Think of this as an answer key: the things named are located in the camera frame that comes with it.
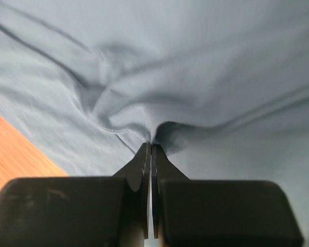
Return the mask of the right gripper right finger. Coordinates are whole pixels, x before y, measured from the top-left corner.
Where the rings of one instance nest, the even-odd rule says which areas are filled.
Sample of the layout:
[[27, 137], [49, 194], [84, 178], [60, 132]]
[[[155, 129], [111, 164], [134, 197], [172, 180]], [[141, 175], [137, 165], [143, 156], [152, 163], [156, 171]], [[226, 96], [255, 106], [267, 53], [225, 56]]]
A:
[[152, 218], [160, 246], [303, 246], [288, 198], [272, 181], [192, 180], [151, 147]]

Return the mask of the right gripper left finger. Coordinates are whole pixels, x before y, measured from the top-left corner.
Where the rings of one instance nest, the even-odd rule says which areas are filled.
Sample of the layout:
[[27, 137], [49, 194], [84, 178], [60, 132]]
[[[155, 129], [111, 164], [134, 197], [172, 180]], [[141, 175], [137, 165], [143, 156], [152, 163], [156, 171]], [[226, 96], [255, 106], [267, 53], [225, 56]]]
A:
[[17, 178], [0, 190], [0, 246], [143, 246], [151, 145], [110, 177]]

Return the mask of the grey blue t shirt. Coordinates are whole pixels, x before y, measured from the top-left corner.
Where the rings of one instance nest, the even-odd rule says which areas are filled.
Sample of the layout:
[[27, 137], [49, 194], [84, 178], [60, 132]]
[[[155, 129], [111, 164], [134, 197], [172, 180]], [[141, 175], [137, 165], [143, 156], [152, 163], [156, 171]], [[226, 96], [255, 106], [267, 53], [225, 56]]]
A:
[[309, 246], [309, 1], [0, 1], [0, 116], [68, 175], [276, 182]]

